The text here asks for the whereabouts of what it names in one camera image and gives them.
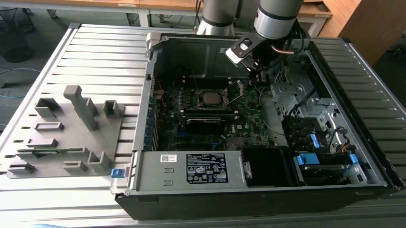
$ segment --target floor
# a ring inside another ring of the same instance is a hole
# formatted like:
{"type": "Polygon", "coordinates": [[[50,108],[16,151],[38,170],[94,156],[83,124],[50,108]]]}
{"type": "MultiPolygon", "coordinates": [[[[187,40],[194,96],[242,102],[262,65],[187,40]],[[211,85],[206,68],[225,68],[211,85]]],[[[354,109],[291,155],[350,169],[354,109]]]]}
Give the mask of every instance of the floor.
{"type": "MultiPolygon", "coordinates": [[[[32,22],[36,31],[27,34],[26,39],[28,45],[35,51],[34,57],[22,63],[8,63],[0,57],[0,71],[1,67],[7,68],[34,68],[42,70],[48,58],[58,46],[58,43],[66,33],[71,22],[80,22],[87,24],[119,25],[128,26],[127,15],[124,13],[106,13],[106,12],[87,12],[58,10],[58,19],[51,19],[44,9],[32,9],[32,22]]],[[[194,17],[171,16],[166,18],[166,23],[159,22],[158,16],[152,16],[152,25],[156,27],[178,29],[191,29],[194,24],[194,17]]],[[[4,88],[0,88],[0,95],[23,96],[36,80],[38,74],[30,71],[12,71],[0,74],[0,80],[7,83],[4,88]]],[[[3,124],[7,124],[15,110],[23,99],[7,99],[0,97],[0,132],[4,129],[3,124]]]]}
{"type": "MultiPolygon", "coordinates": [[[[58,10],[58,18],[51,19],[44,9],[32,9],[32,21],[36,31],[26,36],[30,46],[35,51],[34,57],[23,63],[8,63],[0,57],[0,67],[7,68],[34,68],[42,70],[54,49],[62,39],[67,27],[71,22],[80,22],[87,24],[104,24],[128,26],[127,15],[124,13],[106,13],[106,12],[79,12],[68,10],[58,10]]],[[[194,25],[194,17],[188,16],[166,16],[166,23],[159,22],[156,15],[152,15],[152,25],[164,28],[191,29],[194,25]]],[[[136,15],[132,15],[135,25],[139,25],[136,15]]],[[[391,54],[385,54],[375,64],[375,71],[381,75],[385,83],[390,87],[393,93],[399,101],[406,106],[406,54],[394,58],[391,54]]],[[[0,95],[23,96],[36,79],[35,72],[14,71],[0,74],[0,80],[7,83],[4,88],[0,88],[0,95]]],[[[23,99],[7,99],[0,97],[0,131],[4,129],[1,124],[7,124],[15,110],[23,99]]]]}

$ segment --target motherboard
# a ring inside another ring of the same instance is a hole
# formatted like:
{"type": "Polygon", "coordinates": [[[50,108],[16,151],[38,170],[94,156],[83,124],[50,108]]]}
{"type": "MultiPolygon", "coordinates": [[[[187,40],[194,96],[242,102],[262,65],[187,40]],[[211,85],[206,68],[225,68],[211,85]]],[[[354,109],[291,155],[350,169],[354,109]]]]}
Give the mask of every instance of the motherboard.
{"type": "Polygon", "coordinates": [[[160,151],[239,150],[270,145],[263,93],[239,78],[155,79],[160,151]]]}

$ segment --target power supply label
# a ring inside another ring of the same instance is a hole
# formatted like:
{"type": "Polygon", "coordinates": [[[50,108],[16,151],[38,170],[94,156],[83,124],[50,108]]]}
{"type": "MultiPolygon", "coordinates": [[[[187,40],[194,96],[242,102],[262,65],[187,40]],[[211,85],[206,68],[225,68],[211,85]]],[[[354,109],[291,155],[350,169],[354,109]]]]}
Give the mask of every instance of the power supply label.
{"type": "Polygon", "coordinates": [[[187,182],[190,184],[229,183],[226,155],[187,154],[187,182]]]}

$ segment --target wooden cabinet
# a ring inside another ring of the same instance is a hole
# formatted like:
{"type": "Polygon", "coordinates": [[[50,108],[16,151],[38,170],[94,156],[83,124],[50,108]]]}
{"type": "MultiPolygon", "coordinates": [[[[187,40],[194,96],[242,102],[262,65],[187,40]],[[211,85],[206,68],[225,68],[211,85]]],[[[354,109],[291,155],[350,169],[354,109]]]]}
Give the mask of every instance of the wooden cabinet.
{"type": "Polygon", "coordinates": [[[321,37],[346,37],[374,65],[406,30],[406,0],[323,0],[333,18],[321,37]]]}

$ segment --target white sticker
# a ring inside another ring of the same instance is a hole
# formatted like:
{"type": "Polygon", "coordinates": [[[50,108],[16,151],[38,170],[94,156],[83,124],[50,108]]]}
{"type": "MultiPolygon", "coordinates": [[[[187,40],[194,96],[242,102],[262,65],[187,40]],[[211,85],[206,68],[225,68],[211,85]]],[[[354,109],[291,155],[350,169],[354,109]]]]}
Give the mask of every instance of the white sticker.
{"type": "Polygon", "coordinates": [[[176,162],[178,155],[176,154],[162,154],[160,162],[176,162]]]}
{"type": "Polygon", "coordinates": [[[135,4],[122,4],[122,3],[119,3],[118,5],[119,5],[119,6],[130,6],[130,7],[135,7],[135,4]]]}

